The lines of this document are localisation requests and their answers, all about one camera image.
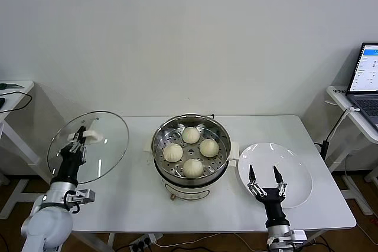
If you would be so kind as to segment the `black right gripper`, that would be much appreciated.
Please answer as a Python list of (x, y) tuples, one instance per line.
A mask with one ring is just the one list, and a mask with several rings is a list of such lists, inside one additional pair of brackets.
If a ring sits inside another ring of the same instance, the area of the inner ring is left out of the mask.
[(286, 197), (287, 183), (284, 182), (278, 168), (273, 166), (274, 176), (277, 188), (262, 188), (256, 180), (256, 175), (252, 164), (249, 165), (249, 183), (247, 184), (249, 191), (255, 196), (257, 201), (261, 202), (265, 207), (267, 220), (265, 227), (273, 227), (277, 225), (289, 225), (286, 219), (281, 203)]

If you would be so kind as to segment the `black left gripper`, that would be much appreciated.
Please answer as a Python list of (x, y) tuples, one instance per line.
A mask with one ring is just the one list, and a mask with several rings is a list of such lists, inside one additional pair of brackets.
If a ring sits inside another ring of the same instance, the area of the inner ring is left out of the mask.
[(75, 133), (75, 142), (66, 144), (66, 146), (60, 150), (62, 162), (56, 176), (56, 182), (78, 183), (77, 174), (79, 167), (84, 164), (82, 161), (83, 151), (81, 148), (86, 140), (84, 137), (85, 131), (86, 127), (81, 126)]

